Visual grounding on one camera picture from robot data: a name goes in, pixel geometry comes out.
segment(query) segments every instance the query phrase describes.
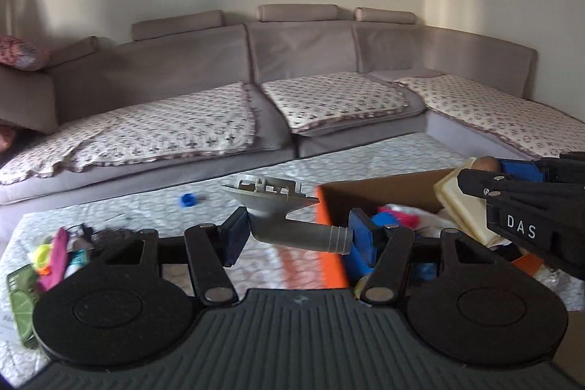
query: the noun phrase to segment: blue object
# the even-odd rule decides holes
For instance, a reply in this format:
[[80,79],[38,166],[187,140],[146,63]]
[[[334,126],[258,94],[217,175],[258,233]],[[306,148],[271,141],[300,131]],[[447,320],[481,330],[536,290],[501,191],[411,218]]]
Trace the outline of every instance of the blue object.
[[226,244],[223,249],[223,266],[229,268],[236,264],[252,232],[248,212],[240,214],[235,222],[230,222],[230,225],[224,228],[224,231]]
[[545,182],[545,175],[534,162],[526,160],[498,159],[504,174],[510,174],[517,181]]
[[379,227],[383,227],[384,225],[400,225],[399,221],[394,218],[394,215],[388,212],[379,212],[371,220]]
[[192,193],[186,193],[185,195],[181,195],[182,207],[192,207],[194,205],[197,205],[197,197],[195,197]]
[[369,275],[374,270],[374,268],[371,268],[364,263],[362,256],[359,254],[358,249],[353,243],[352,251],[349,255],[341,255],[341,261],[343,262],[343,267],[347,273],[347,278],[352,283],[357,282],[362,276]]
[[422,283],[433,281],[438,275],[437,271],[435,263],[414,263],[411,267],[412,277]]
[[[379,227],[389,224],[399,225],[399,221],[387,212],[380,212],[372,217],[371,220]],[[358,214],[351,212],[347,225],[353,230],[352,249],[349,255],[341,255],[341,260],[343,261],[347,278],[355,282],[374,270],[373,266],[375,266],[377,251],[374,248],[371,230]]]

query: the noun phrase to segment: patterned cushion cover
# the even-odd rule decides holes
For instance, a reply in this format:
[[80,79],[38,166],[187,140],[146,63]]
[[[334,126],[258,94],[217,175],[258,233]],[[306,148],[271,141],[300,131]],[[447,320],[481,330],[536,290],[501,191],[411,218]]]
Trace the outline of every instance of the patterned cushion cover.
[[585,150],[585,124],[549,106],[454,75],[402,78],[397,83],[421,95],[436,112],[492,133],[534,157]]
[[59,167],[123,165],[247,149],[255,120],[243,83],[130,106],[61,126],[0,169],[0,184],[51,177]]
[[10,35],[0,37],[0,64],[33,72],[49,63],[49,52]]
[[391,116],[408,107],[395,87],[359,73],[275,80],[263,83],[262,89],[297,134],[333,122]]

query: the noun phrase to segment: pink toy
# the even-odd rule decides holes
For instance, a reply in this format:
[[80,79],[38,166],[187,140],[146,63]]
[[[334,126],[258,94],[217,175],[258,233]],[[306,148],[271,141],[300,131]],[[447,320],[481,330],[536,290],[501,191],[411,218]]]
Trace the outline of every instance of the pink toy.
[[65,275],[65,270],[69,262],[67,243],[69,243],[69,234],[65,228],[61,227],[55,235],[55,238],[53,238],[53,249],[49,262],[51,274],[40,276],[39,278],[40,286],[44,291],[48,291],[63,281],[63,276]]

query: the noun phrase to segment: gray plastic pipe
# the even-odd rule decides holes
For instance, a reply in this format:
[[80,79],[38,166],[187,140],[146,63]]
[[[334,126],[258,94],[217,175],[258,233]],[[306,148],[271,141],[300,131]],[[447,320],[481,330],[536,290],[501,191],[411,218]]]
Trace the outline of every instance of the gray plastic pipe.
[[223,189],[248,210],[256,240],[343,255],[351,250],[352,230],[286,218],[293,210],[319,202],[301,193],[300,183],[240,174],[234,186],[224,185]]

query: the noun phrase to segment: black round pad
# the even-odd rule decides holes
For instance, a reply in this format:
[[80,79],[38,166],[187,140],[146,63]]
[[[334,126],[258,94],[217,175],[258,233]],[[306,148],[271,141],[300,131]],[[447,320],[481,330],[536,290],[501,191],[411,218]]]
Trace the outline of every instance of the black round pad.
[[39,344],[76,367],[128,367],[173,349],[191,299],[147,266],[92,262],[48,291],[33,312]]
[[101,289],[83,296],[73,311],[86,326],[111,329],[136,319],[142,311],[142,299],[130,291]]
[[548,357],[567,328],[563,302],[509,264],[457,266],[416,290],[407,315],[435,350],[487,367]]

